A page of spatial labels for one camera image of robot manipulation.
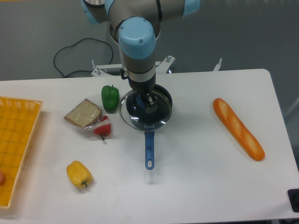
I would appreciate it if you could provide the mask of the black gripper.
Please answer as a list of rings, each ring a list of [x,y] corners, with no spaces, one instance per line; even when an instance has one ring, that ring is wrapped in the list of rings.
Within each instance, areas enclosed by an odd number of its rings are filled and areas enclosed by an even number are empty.
[[[152,93],[149,93],[153,90],[156,84],[156,75],[151,79],[145,82],[136,82],[128,78],[129,86],[138,93],[147,93],[146,94],[146,112],[153,113],[157,110],[157,101]]]

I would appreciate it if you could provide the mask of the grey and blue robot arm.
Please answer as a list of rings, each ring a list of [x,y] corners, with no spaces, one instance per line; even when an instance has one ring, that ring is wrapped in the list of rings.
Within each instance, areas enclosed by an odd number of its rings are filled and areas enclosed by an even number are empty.
[[[198,11],[199,0],[83,0],[91,24],[110,22],[110,35],[122,56],[122,79],[141,95],[147,113],[157,109],[155,47],[163,21]]]

